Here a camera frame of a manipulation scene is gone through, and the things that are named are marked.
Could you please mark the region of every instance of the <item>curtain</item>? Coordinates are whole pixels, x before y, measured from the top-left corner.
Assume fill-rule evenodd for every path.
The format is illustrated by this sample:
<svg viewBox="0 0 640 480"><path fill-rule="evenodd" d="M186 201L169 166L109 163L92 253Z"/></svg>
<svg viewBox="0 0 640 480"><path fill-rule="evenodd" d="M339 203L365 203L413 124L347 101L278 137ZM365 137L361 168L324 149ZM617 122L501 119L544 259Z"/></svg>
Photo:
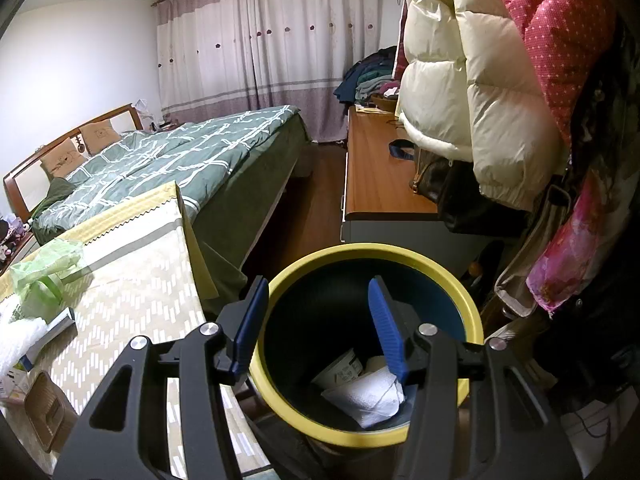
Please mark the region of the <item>curtain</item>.
<svg viewBox="0 0 640 480"><path fill-rule="evenodd" d="M165 0L157 11L165 118L291 104L313 139L345 137L332 92L378 49L378 0Z"/></svg>

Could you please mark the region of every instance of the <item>metal screw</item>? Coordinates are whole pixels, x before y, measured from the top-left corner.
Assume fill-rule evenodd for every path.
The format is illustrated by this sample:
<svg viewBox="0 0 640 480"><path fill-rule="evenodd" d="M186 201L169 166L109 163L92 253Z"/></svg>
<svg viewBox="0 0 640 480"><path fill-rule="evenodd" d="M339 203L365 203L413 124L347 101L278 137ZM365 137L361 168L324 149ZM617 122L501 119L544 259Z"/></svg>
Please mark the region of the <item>metal screw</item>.
<svg viewBox="0 0 640 480"><path fill-rule="evenodd" d="M499 337L489 339L489 346L498 352L507 348L507 342Z"/></svg>
<svg viewBox="0 0 640 480"><path fill-rule="evenodd" d="M438 327L431 323L422 323L418 327L418 332L422 335L436 335L438 333Z"/></svg>
<svg viewBox="0 0 640 480"><path fill-rule="evenodd" d="M142 350L146 346L146 337L143 335L137 335L131 340L131 348L134 350Z"/></svg>
<svg viewBox="0 0 640 480"><path fill-rule="evenodd" d="M212 322L205 323L200 327L202 335L214 335L218 333L218 330L220 330L220 327Z"/></svg>

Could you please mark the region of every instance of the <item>wooden floor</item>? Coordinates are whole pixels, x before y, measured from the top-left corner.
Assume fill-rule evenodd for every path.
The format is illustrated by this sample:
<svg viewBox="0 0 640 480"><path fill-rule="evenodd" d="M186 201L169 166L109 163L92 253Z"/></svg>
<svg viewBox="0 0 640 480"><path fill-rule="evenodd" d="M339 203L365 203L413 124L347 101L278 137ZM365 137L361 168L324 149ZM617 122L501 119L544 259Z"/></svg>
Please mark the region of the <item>wooden floor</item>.
<svg viewBox="0 0 640 480"><path fill-rule="evenodd" d="M267 279L302 256L340 244L346 150L321 144L313 173L292 178L242 272Z"/></svg>

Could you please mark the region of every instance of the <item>puffer jacket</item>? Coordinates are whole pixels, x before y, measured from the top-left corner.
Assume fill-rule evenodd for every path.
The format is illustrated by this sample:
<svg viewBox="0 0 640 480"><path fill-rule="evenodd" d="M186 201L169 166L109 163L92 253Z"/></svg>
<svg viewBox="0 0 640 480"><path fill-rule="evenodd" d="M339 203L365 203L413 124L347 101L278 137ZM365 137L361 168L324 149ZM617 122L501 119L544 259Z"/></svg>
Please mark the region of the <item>puffer jacket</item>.
<svg viewBox="0 0 640 480"><path fill-rule="evenodd" d="M415 144L473 162L480 191L532 210L562 141L502 0L407 0L398 100Z"/></svg>

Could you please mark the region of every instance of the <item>patterned tablecloth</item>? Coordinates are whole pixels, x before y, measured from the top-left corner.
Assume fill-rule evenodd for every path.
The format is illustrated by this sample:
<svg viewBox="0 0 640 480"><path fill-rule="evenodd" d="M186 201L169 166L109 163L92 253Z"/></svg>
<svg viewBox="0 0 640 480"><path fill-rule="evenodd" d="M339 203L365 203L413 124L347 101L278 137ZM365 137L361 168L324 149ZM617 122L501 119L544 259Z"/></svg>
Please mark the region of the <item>patterned tablecloth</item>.
<svg viewBox="0 0 640 480"><path fill-rule="evenodd" d="M199 297L215 297L216 291L181 204L172 182L61 235L84 242L82 270L64 291L65 305L76 315L76 328L52 341L29 375L33 381L46 370L78 413L133 336L144 334L153 343L164 342L182 338L204 322ZM17 303L8 273L0 278L0 300L0 310ZM171 473L186 478L178 391L179 380L169 379ZM243 476L255 472L262 478L266 470L276 478L230 387L222 387L222 398ZM57 456L40 449L24 409L11 406L2 412L41 468L51 473Z"/></svg>

